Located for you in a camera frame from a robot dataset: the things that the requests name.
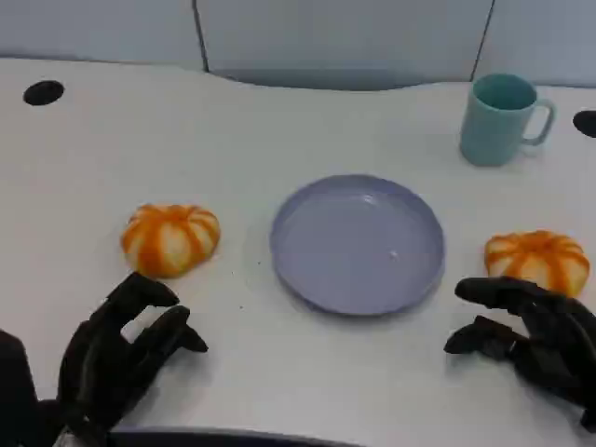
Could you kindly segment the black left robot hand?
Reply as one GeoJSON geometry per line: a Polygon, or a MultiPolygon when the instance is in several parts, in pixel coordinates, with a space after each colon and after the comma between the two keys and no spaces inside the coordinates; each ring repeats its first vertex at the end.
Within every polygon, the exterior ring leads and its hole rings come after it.
{"type": "Polygon", "coordinates": [[[189,317],[161,282],[132,273],[120,283],[79,325],[62,357],[57,401],[68,432],[86,446],[109,446],[110,430],[174,353],[208,351],[189,317]]]}

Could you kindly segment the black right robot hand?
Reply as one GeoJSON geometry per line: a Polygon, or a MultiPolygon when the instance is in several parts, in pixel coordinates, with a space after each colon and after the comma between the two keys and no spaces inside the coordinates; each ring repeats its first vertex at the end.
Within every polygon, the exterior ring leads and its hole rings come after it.
{"type": "Polygon", "coordinates": [[[457,297],[522,319],[528,334],[483,316],[454,332],[444,351],[511,363],[526,382],[584,409],[580,424],[595,431],[595,316],[578,300],[531,281],[464,278],[457,297]]]}

